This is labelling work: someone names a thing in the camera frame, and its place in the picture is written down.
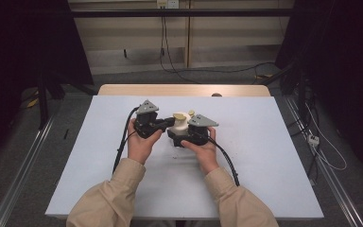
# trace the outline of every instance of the beige sleeve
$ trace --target beige sleeve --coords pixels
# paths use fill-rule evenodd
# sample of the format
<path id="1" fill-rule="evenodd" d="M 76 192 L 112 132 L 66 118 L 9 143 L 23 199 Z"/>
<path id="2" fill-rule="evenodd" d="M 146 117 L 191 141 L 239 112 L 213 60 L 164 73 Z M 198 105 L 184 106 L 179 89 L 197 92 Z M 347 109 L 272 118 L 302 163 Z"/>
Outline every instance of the beige sleeve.
<path id="1" fill-rule="evenodd" d="M 66 226 L 129 226 L 135 191 L 145 172 L 138 162 L 122 159 L 109 182 L 84 193 L 70 212 Z"/>
<path id="2" fill-rule="evenodd" d="M 269 208 L 243 186 L 236 186 L 225 168 L 205 177 L 218 207 L 221 226 L 278 226 Z"/>

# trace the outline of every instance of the finger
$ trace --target finger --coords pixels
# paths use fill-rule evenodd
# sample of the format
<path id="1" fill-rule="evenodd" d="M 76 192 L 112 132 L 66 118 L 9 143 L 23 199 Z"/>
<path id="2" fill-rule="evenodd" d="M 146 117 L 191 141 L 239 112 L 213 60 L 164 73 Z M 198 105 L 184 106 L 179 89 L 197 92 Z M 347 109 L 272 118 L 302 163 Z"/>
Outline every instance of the finger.
<path id="1" fill-rule="evenodd" d="M 135 122 L 135 118 L 132 118 L 128 124 L 128 132 L 132 133 L 135 131 L 134 129 L 134 122 Z"/>
<path id="2" fill-rule="evenodd" d="M 211 137 L 211 139 L 213 139 L 214 141 L 216 140 L 216 130 L 214 127 L 208 127 L 208 131 L 209 131 L 209 137 Z"/>
<path id="3" fill-rule="evenodd" d="M 197 146 L 193 143 L 190 143 L 187 140 L 181 140 L 181 144 L 183 147 L 189 148 L 189 149 L 193 150 L 195 153 L 197 153 L 199 150 L 199 146 Z"/>
<path id="4" fill-rule="evenodd" d="M 159 138 L 161 138 L 161 135 L 162 135 L 162 130 L 157 130 L 155 131 L 153 134 L 151 134 L 151 136 L 149 136 L 147 138 L 147 140 L 152 144 L 154 145 L 158 140 Z"/>

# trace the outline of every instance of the dark background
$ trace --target dark background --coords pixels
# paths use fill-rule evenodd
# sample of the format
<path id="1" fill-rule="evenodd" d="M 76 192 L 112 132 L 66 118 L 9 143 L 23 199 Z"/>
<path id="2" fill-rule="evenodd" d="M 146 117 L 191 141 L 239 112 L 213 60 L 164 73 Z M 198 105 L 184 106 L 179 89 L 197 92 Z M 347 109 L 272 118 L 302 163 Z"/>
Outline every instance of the dark background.
<path id="1" fill-rule="evenodd" d="M 36 87 L 39 75 L 51 85 L 63 82 L 53 77 L 53 70 L 77 83 L 93 83 L 73 18 L 23 14 L 33 9 L 70 11 L 66 0 L 0 0 L 0 144 L 21 93 Z"/>
<path id="2" fill-rule="evenodd" d="M 299 60 L 339 133 L 363 162 L 363 1 L 297 0 L 295 8 L 319 13 L 291 18 L 276 64 L 283 68 Z M 298 76 L 286 75 L 286 86 L 295 87 Z"/>

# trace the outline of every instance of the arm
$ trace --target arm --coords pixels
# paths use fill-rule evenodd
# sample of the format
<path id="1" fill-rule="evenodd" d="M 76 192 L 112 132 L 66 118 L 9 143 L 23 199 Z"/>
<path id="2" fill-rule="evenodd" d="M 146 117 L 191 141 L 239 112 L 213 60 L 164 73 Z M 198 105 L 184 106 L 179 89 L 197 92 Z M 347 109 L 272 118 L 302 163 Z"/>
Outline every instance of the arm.
<path id="1" fill-rule="evenodd" d="M 133 132 L 132 119 L 128 132 Z M 129 226 L 134 213 L 135 192 L 143 180 L 146 162 L 162 132 L 148 139 L 137 133 L 128 140 L 128 158 L 122 159 L 108 182 L 90 188 L 72 209 L 66 226 Z"/>
<path id="2" fill-rule="evenodd" d="M 208 128 L 216 139 L 214 128 Z M 216 147 L 212 143 L 197 146 L 181 141 L 185 148 L 193 150 L 199 160 L 205 183 L 213 196 L 222 226 L 278 226 L 269 208 L 243 186 L 236 186 L 232 177 L 216 160 Z"/>

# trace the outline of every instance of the white table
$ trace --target white table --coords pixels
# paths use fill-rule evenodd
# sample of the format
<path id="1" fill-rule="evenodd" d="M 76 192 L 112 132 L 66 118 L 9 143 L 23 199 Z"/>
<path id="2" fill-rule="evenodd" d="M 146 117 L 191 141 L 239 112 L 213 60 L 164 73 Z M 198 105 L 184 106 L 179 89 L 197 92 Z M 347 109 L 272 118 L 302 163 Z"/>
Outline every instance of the white table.
<path id="1" fill-rule="evenodd" d="M 160 108 L 161 118 L 194 109 L 218 122 L 217 142 L 231 156 L 240 183 L 276 218 L 323 217 L 276 102 L 269 96 L 95 96 L 46 210 L 48 216 L 66 218 L 88 188 L 110 179 L 126 118 L 147 98 Z M 229 169 L 220 152 L 217 159 Z M 217 218 L 192 151 L 173 148 L 163 134 L 146 168 L 136 194 L 135 218 Z"/>

